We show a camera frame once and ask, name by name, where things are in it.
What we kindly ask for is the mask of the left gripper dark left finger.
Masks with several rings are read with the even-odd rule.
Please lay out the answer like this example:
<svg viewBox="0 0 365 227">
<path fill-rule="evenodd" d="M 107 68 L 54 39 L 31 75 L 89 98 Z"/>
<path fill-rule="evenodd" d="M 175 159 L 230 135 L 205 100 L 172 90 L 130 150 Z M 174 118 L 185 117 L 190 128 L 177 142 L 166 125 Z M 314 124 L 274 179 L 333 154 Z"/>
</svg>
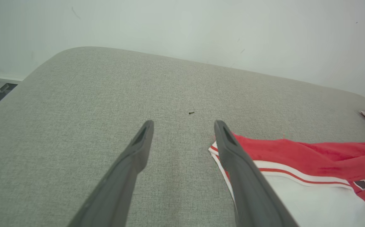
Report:
<svg viewBox="0 0 365 227">
<path fill-rule="evenodd" d="M 154 122 L 146 121 L 119 155 L 68 227 L 125 227 L 138 174 L 147 165 Z"/>
</svg>

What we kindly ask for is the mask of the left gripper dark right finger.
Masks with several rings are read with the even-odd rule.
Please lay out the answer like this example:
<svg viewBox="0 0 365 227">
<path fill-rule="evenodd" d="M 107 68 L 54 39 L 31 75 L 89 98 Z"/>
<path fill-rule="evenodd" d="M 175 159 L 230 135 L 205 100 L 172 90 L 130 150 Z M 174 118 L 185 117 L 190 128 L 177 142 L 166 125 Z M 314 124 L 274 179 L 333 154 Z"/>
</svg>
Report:
<svg viewBox="0 0 365 227">
<path fill-rule="evenodd" d="M 214 123 L 219 160 L 228 172 L 237 227 L 299 227 L 227 124 Z"/>
</svg>

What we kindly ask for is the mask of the red Bulls 23 jersey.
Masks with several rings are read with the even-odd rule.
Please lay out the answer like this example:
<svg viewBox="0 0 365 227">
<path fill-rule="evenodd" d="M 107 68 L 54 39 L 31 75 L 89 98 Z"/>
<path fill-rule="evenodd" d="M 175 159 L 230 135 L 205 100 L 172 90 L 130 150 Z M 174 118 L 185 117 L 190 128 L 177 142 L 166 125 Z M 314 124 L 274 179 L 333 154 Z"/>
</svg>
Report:
<svg viewBox="0 0 365 227">
<path fill-rule="evenodd" d="M 365 227 L 365 142 L 235 138 L 299 227 Z"/>
</svg>

